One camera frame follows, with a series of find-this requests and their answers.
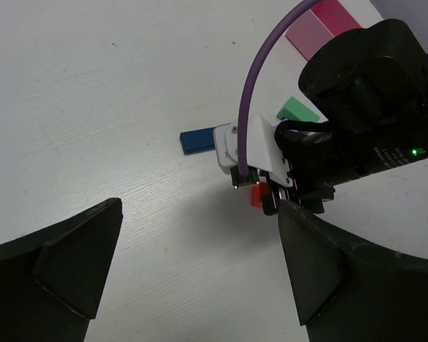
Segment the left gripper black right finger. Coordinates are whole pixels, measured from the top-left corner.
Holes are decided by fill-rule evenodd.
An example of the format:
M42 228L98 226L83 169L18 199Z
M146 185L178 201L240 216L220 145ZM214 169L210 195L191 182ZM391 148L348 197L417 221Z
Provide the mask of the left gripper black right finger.
M278 226L311 341L428 341L428 259L382 247L293 202Z

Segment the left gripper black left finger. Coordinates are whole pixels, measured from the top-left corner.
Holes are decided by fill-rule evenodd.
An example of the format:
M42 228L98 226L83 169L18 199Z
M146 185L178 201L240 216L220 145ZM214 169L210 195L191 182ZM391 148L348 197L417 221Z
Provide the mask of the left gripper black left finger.
M122 201L110 198L0 244L0 341L83 341L122 221Z

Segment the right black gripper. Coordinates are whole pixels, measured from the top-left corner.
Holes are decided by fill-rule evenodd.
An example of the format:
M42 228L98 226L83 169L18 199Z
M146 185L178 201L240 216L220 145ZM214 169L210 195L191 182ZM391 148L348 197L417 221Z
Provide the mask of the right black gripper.
M263 212L277 214L280 202L290 200L313 214L325 212L324 201L334 199L335 186L371 175L357 147L361 134L378 124L366 120L352 128L345 123L283 120L277 124L274 139L289 163L287 177L292 185L278 185L264 172L267 194L262 195Z

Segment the green wood block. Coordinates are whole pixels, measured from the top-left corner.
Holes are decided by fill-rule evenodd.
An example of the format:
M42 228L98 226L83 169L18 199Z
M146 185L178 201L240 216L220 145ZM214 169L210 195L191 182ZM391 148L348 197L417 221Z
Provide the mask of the green wood block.
M289 98L285 104L279 109L276 115L277 123L274 126L274 131L277 131L282 122L294 120L301 122L317 123L320 116L301 103L297 98Z

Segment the red wood block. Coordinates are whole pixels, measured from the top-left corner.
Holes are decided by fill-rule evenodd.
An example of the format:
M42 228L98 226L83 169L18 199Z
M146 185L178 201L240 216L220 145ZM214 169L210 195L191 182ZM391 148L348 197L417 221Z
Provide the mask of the red wood block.
M259 185L253 185L251 191L250 203L253 207L263 207L263 197L269 194L267 182L260 182Z

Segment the dark blue wood block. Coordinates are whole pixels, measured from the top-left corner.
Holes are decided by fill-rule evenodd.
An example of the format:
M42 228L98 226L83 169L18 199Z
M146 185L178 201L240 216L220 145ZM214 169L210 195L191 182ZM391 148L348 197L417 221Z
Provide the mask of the dark blue wood block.
M179 136L184 155L193 155L215 149L214 128L182 132Z

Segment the pink plastic box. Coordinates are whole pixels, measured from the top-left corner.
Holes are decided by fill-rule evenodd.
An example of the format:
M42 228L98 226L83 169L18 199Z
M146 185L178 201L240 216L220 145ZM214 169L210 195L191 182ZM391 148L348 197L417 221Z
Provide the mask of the pink plastic box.
M334 37L362 28L336 0L324 0L302 14L285 32L285 38L309 61Z

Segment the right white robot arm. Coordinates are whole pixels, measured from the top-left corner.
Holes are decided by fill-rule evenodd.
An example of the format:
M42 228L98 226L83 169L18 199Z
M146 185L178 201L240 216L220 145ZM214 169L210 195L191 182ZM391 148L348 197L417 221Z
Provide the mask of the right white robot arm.
M336 36L307 62L298 86L325 122L277 126L289 183L267 181L267 216L283 200L321 214L337 185L428 159L428 53L405 22Z

